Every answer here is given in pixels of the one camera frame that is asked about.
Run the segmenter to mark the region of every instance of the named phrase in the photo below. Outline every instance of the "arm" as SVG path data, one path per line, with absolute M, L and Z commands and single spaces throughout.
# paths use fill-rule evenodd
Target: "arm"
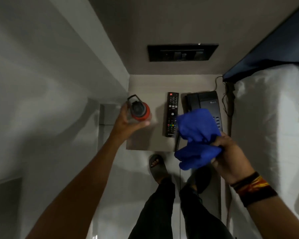
M 150 124 L 150 121 L 129 124 L 127 111 L 124 104 L 103 147 L 45 209 L 27 239 L 86 238 L 117 150 L 133 132 Z
M 255 172 L 240 147 L 226 134 L 217 137 L 212 145 L 224 148 L 212 164 L 228 184 L 233 185 Z M 299 238 L 299 220 L 278 196 L 254 202 L 247 210 L 264 239 Z

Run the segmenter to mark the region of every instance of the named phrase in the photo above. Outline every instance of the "foot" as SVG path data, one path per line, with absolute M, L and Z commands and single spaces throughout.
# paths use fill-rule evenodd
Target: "foot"
M 198 194 L 201 194 L 209 185 L 211 180 L 211 170 L 208 166 L 201 167 L 195 170 L 187 180 L 187 183 Z
M 164 178 L 170 177 L 162 156 L 153 154 L 149 159 L 149 169 L 155 181 L 160 185 Z

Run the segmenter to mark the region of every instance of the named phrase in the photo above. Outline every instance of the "left hand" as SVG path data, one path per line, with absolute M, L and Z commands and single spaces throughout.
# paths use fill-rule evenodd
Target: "left hand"
M 128 104 L 124 103 L 109 137 L 110 139 L 118 141 L 120 144 L 127 140 L 133 134 L 133 132 L 150 125 L 150 120 L 152 119 L 152 114 L 150 114 L 149 118 L 145 121 L 138 123 L 128 123 L 127 114 Z

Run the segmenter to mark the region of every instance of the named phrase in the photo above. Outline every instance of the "hand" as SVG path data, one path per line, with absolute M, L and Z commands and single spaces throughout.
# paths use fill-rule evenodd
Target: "hand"
M 232 185 L 255 172 L 241 148 L 222 132 L 211 145 L 222 146 L 224 151 L 211 163 L 224 180 Z
M 145 121 L 138 123 L 128 123 L 128 104 L 124 103 L 120 110 L 120 114 L 117 117 L 112 132 L 109 139 L 119 142 L 121 145 L 125 140 L 127 140 L 133 132 L 143 127 L 150 125 L 150 120 L 152 119 L 152 114 Z

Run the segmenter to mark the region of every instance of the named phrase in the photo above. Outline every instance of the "tv remote control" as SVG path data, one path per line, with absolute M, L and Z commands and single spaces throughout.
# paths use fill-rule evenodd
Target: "tv remote control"
M 176 116 L 178 113 L 178 93 L 168 92 L 167 94 L 167 119 L 166 119 L 166 137 L 173 138 L 177 131 Z

